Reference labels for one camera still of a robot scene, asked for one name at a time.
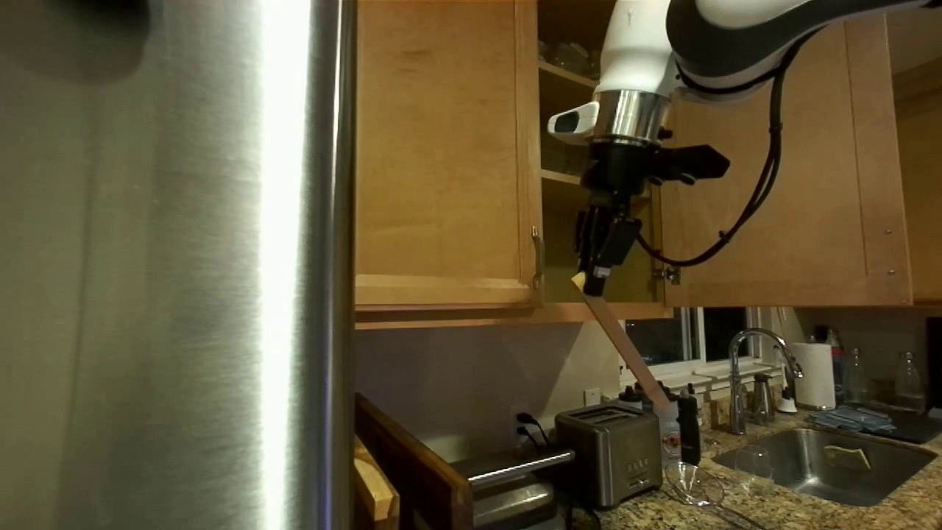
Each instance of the paper towel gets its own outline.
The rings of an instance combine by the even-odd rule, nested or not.
[[[834,410],[834,356],[827,342],[788,342],[803,376],[796,384],[796,401],[812,410]]]

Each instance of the countertop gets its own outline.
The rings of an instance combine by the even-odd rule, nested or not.
[[[749,438],[772,437],[776,429],[788,429],[803,425],[807,416],[776,418],[768,428],[750,428],[749,437],[729,437],[721,429],[703,432],[703,463],[697,474],[696,496],[710,493],[707,497],[721,501],[763,527],[787,530],[787,527],[942,527],[942,456],[899,485],[878,506],[841,506],[812,496],[797,496],[772,481],[760,481],[734,468],[712,463],[715,453],[746,444]],[[942,437],[921,444],[934,453],[942,453]],[[685,506],[666,493],[651,493],[634,501],[625,501],[615,509],[598,513],[603,530],[626,530],[626,527],[729,527],[712,513]]]

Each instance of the refrigerator door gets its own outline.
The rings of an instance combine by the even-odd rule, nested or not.
[[[0,17],[0,527],[350,527],[347,0]]]

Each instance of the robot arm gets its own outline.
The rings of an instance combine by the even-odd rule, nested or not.
[[[787,69],[816,30],[856,14],[942,5],[942,0],[615,0],[595,98],[551,119],[560,141],[593,147],[584,186],[593,200],[578,222],[587,295],[640,235],[631,198],[648,183],[715,179],[726,158],[712,147],[660,147],[660,123],[678,89],[721,98],[749,91]]]

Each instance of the faucet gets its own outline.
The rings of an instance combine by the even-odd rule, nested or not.
[[[765,335],[775,345],[775,350],[782,353],[782,359],[787,359],[787,387],[788,388],[796,388],[796,379],[803,376],[797,359],[788,353],[788,342],[787,340],[779,340],[776,332],[763,331],[763,328],[740,331],[734,335],[734,342],[729,342],[729,429],[734,432],[746,432],[746,388],[743,388],[743,379],[740,379],[740,348],[750,335]]]

